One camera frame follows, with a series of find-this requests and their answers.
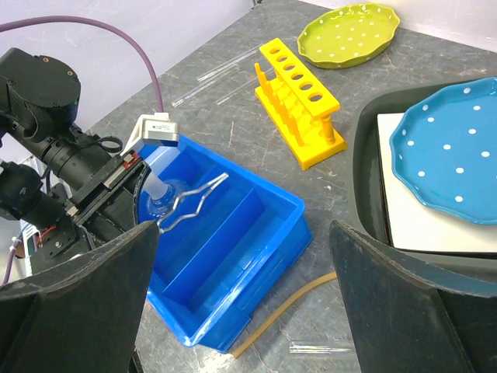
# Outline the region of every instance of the blue plastic bin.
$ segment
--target blue plastic bin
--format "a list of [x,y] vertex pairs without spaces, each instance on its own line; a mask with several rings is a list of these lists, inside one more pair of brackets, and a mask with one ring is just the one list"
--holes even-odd
[[[147,158],[155,147],[140,151]],[[304,202],[186,137],[159,175],[192,189],[227,172],[199,216],[160,238],[148,300],[185,346],[226,352],[278,277],[312,240]],[[151,220],[142,191],[139,221]],[[201,195],[187,197],[163,226],[193,212]]]

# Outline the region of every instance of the scalloped plate rim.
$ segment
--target scalloped plate rim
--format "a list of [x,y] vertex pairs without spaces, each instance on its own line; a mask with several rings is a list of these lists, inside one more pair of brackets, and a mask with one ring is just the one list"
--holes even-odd
[[[331,15],[332,13],[339,13],[340,11],[343,11],[344,9],[354,9],[354,8],[362,8],[363,6],[365,5],[374,5],[374,6],[377,6],[378,8],[382,8],[382,9],[385,9],[385,10],[388,10],[389,12],[391,12],[391,14],[393,15],[394,19],[397,21],[397,24],[395,25],[395,27],[392,29],[391,31],[391,36],[388,38],[387,41],[383,42],[382,44],[379,44],[373,52],[369,53],[369,54],[361,54],[360,56],[357,56],[357,57],[354,57],[354,58],[347,58],[343,61],[338,61],[338,60],[330,60],[330,59],[325,59],[325,60],[315,60],[314,58],[311,58],[309,57],[309,55],[305,52],[302,51],[302,41],[301,39],[303,39],[306,35],[304,35],[304,33],[307,32],[307,29],[309,26],[313,26],[314,24],[317,24],[323,17],[325,16],[329,16]],[[322,15],[320,15],[318,18],[314,19],[313,21],[309,22],[306,27],[302,30],[301,34],[299,35],[299,37],[297,38],[297,48],[298,48],[298,53],[304,57],[304,58],[307,58],[312,64],[345,64],[346,62],[350,62],[350,61],[354,61],[354,60],[358,60],[358,59],[362,59],[364,57],[367,57],[369,55],[372,55],[374,54],[378,49],[382,48],[383,46],[385,46],[385,48],[388,46],[388,44],[390,44],[392,42],[392,40],[394,39],[395,37],[395,33],[397,32],[397,28],[399,27],[401,23],[401,20],[400,18],[397,16],[397,13],[395,13],[395,10],[393,10],[393,8],[389,7],[389,6],[386,6],[386,5],[382,5],[382,4],[377,4],[375,2],[364,2],[364,3],[361,3],[361,4],[352,4],[352,5],[345,5],[345,6],[342,6],[340,8],[337,8],[337,9],[333,9],[329,12],[326,12]]]
[[465,221],[469,221],[470,223],[478,224],[478,225],[496,225],[497,224],[497,212],[495,213],[494,218],[487,218],[487,219],[480,219],[476,218],[475,216],[471,216],[468,214],[465,214],[464,212],[460,212],[457,210],[454,210],[452,208],[442,206],[439,204],[434,204],[431,202],[428,202],[427,200],[423,199],[421,195],[418,193],[417,189],[414,188],[414,185],[412,185],[405,177],[402,176],[401,173],[398,172],[397,166],[399,164],[397,153],[395,152],[394,148],[394,137],[398,136],[398,134],[401,132],[403,125],[405,125],[405,122],[410,119],[409,117],[412,116],[412,112],[416,111],[419,107],[422,107],[425,104],[428,104],[431,102],[433,99],[438,98],[438,96],[443,96],[447,91],[451,91],[455,89],[456,87],[473,87],[475,85],[480,84],[481,81],[490,81],[494,80],[497,82],[497,76],[496,77],[488,77],[488,78],[483,78],[483,79],[477,79],[471,82],[465,82],[465,83],[460,83],[460,84],[453,84],[449,85],[447,87],[444,87],[442,89],[439,89],[435,93],[433,93],[431,96],[426,97],[423,101],[419,101],[417,104],[409,107],[405,113],[404,116],[402,117],[400,123],[398,124],[397,128],[395,128],[394,132],[390,136],[389,144],[390,144],[390,150],[391,150],[391,158],[392,158],[392,164],[391,164],[391,170],[394,173],[394,176],[399,179],[411,192],[414,194],[416,199],[423,204],[424,206],[427,206],[429,208],[432,208],[433,210],[437,211],[442,211],[448,214],[451,214],[455,217],[462,218]]

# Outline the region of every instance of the green plate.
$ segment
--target green plate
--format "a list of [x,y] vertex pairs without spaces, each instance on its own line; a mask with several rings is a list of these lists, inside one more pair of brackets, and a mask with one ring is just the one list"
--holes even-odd
[[319,68],[350,68],[388,47],[401,20],[384,5],[348,5],[309,23],[298,37],[298,52]]

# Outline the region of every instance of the yellow test tube rack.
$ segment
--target yellow test tube rack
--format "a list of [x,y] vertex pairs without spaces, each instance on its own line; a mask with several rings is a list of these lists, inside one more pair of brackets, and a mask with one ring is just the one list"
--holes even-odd
[[303,170],[347,149],[333,128],[337,99],[278,38],[260,47],[274,67],[276,77],[266,78],[259,64],[255,72],[260,87],[255,95],[292,150]]

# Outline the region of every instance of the red wire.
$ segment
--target red wire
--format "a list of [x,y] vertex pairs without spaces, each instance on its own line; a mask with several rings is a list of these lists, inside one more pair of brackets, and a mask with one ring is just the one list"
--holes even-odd
[[48,234],[48,232],[53,231],[55,228],[56,228],[56,226],[52,225],[51,227],[49,227],[49,229],[47,229],[45,232],[43,232],[43,234],[38,238],[37,245],[41,244],[41,242],[43,241],[45,236]]

